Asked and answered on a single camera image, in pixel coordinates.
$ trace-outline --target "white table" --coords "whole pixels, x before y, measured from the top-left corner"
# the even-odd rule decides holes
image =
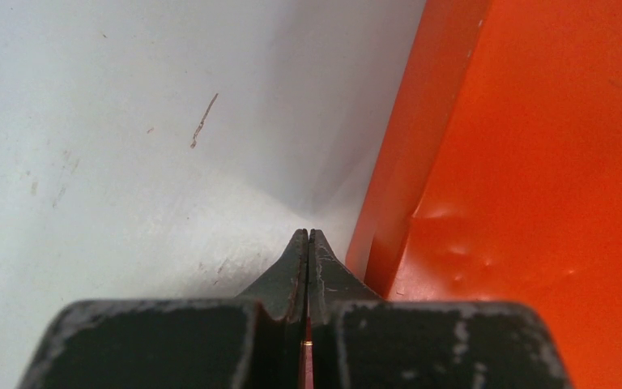
[[[423,5],[1,0],[0,388],[71,301],[231,296],[300,227],[343,257]]]

